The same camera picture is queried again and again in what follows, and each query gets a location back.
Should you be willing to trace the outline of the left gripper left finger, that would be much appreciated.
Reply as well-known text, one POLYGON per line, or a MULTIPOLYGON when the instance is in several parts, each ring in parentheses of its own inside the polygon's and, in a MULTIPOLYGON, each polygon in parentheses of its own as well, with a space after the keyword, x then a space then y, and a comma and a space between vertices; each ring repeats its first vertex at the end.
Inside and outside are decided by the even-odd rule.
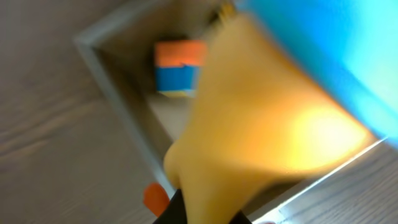
POLYGON ((153 224, 187 224, 185 203, 180 189, 176 190, 165 211, 153 224))

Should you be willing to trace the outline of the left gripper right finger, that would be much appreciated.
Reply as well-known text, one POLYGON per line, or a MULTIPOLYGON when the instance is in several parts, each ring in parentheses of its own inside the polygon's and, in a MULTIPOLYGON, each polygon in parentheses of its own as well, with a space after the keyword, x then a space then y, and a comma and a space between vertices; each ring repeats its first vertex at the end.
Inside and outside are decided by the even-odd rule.
POLYGON ((229 224, 252 224, 252 222, 245 216, 245 214, 240 210, 235 216, 229 221, 229 224))

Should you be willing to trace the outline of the orange duck toy blue cap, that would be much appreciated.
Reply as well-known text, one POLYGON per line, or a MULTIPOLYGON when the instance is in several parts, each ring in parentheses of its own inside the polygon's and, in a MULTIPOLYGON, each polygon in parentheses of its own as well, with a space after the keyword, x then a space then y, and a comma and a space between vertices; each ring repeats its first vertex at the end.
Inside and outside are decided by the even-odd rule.
MULTIPOLYGON (((397 2, 229 5, 164 157, 187 223, 229 223, 262 189, 397 145, 397 2)), ((171 199, 144 192, 156 219, 171 199)))

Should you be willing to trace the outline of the multicolour puzzle cube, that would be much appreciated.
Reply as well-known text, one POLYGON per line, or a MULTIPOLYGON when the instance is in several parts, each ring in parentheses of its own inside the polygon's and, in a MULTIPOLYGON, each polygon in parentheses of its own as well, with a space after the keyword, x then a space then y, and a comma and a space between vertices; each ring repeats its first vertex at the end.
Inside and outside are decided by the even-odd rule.
POLYGON ((169 98, 195 95, 195 80, 207 52, 202 40, 169 40, 154 45, 155 89, 169 98))

